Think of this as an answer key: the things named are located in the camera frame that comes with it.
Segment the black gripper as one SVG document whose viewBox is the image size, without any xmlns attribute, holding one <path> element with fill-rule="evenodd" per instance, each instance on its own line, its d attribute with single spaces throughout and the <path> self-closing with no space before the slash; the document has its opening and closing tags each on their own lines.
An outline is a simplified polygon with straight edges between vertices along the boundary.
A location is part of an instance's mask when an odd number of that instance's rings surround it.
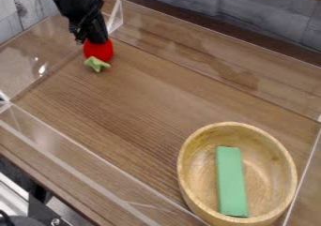
<svg viewBox="0 0 321 226">
<path fill-rule="evenodd" d="M 103 0 L 52 0 L 60 14 L 69 21 L 69 31 L 74 40 L 82 44 L 88 40 L 103 44 L 108 40 L 105 21 L 100 15 Z"/>
</svg>

